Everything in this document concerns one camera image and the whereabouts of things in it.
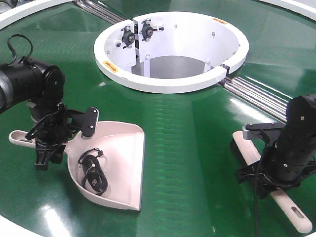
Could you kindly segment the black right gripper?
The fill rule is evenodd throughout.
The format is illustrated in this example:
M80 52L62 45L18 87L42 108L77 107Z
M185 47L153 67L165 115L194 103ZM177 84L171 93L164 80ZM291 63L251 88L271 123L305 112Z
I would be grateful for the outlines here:
M306 166L294 166L288 163L278 164L271 172L261 161L238 169L236 179L238 183L248 181L260 199L269 193L287 191L299 187L301 182L316 173L316 162L309 161Z

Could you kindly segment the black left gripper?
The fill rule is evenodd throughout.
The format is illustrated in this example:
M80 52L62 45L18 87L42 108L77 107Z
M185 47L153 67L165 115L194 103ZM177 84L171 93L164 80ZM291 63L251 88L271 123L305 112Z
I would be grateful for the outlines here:
M55 106L30 103L34 127L27 133L26 139L35 138L37 142L35 162L36 170L48 170L49 160L61 164L65 143L81 129L85 113L68 109L64 103Z

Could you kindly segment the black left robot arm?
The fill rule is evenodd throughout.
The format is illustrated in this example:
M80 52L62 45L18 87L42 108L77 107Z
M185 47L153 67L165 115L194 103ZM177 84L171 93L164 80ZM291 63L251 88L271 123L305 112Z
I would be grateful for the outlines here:
M65 75L59 67L31 58L18 58L10 40L10 63L0 66L0 111L27 101L34 121L25 138L35 140L35 168L47 170L48 163L61 163L65 144L82 127L84 113L70 110L62 102Z

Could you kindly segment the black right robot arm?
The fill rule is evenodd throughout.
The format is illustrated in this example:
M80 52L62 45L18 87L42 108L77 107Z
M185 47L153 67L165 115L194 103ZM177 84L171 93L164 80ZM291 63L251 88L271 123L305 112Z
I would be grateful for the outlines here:
M236 171L239 183L249 181L260 198L278 189L287 191L316 172L316 96L289 101L286 123L253 123L243 127L245 140L261 139L260 159Z

